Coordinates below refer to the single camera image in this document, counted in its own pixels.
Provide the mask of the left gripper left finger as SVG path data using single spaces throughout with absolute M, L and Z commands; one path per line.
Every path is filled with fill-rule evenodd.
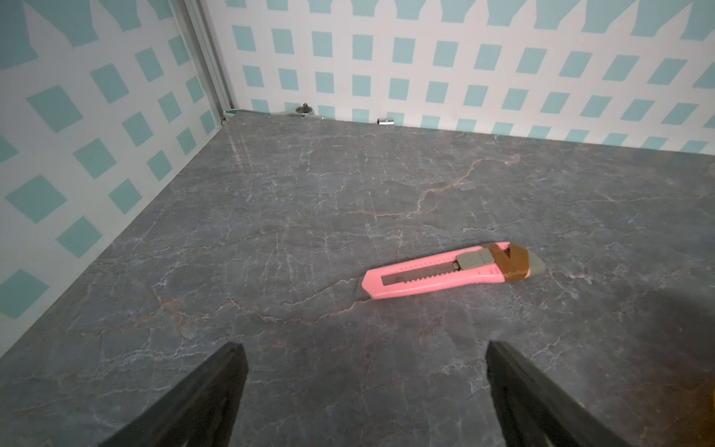
M 103 446 L 227 446 L 249 372 L 244 347 L 224 344 Z

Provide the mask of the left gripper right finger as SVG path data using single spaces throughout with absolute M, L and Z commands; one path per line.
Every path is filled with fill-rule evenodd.
M 485 360 L 508 446 L 627 446 L 514 346 L 491 341 Z

